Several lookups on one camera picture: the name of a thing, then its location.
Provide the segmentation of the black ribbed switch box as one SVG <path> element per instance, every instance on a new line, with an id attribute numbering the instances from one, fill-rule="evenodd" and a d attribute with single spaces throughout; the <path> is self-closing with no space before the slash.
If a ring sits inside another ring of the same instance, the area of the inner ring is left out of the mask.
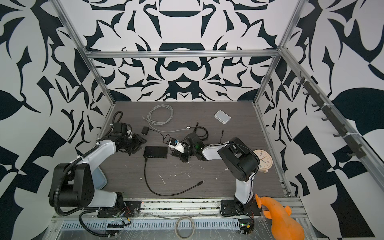
<path id="1" fill-rule="evenodd" d="M 146 146 L 143 157 L 146 159 L 166 159 L 168 157 L 168 148 L 159 146 Z"/>

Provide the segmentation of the white network switch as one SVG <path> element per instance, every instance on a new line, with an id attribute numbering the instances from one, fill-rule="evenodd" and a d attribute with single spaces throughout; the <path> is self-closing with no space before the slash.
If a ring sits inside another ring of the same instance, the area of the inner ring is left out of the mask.
<path id="1" fill-rule="evenodd" d="M 219 110 L 218 112 L 216 112 L 214 117 L 224 125 L 231 120 L 231 117 L 225 112 L 223 112 L 222 110 Z"/>

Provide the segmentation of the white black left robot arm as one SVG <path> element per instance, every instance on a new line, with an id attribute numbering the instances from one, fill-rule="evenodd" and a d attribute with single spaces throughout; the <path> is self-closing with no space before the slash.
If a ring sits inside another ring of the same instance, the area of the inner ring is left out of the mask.
<path id="1" fill-rule="evenodd" d="M 131 125 L 113 123 L 111 130 L 91 150 L 68 164 L 55 167 L 49 193 L 51 207 L 64 216 L 62 208 L 74 207 L 78 211 L 121 206 L 121 194 L 97 189 L 93 173 L 116 152 L 132 155 L 146 142 L 141 135 L 133 133 Z"/>

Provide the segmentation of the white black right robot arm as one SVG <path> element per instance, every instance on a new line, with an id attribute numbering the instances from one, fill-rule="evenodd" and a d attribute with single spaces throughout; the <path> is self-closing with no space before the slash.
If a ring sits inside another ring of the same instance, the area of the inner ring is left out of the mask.
<path id="1" fill-rule="evenodd" d="M 239 138 L 205 145 L 196 133 L 191 133 L 183 141 L 171 137 L 168 147 L 185 163 L 192 156 L 201 161 L 222 160 L 236 178 L 235 200 L 241 205 L 252 200 L 254 176 L 259 171 L 261 160 Z"/>

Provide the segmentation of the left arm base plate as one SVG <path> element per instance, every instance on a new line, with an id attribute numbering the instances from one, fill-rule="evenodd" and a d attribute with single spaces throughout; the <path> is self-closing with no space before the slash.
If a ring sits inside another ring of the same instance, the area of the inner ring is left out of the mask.
<path id="1" fill-rule="evenodd" d="M 125 201 L 121 206 L 112 208 L 101 208 L 98 212 L 98 218 L 125 217 L 130 218 L 138 214 L 141 210 L 141 201 Z"/>

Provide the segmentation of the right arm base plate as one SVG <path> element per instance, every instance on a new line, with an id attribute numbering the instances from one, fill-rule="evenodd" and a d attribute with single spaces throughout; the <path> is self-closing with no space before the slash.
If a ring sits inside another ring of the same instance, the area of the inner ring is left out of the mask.
<path id="1" fill-rule="evenodd" d="M 221 200 L 220 214 L 223 217 L 234 217 L 240 215 L 247 216 L 260 216 L 262 209 L 254 199 L 250 200 L 247 204 L 243 205 L 238 200 Z"/>

